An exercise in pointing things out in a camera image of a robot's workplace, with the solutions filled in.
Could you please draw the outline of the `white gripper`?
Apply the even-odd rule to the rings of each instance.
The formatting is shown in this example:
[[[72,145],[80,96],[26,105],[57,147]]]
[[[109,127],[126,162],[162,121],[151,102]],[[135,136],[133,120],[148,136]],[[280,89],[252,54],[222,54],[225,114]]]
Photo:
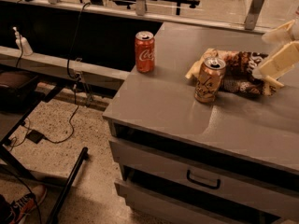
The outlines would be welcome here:
[[[267,44],[288,43],[282,46],[277,52],[266,57],[252,71],[252,75],[255,78],[271,77],[277,80],[299,62],[299,42],[293,41],[299,40],[299,7],[295,11],[295,20],[290,20],[266,32],[263,34],[262,40]]]

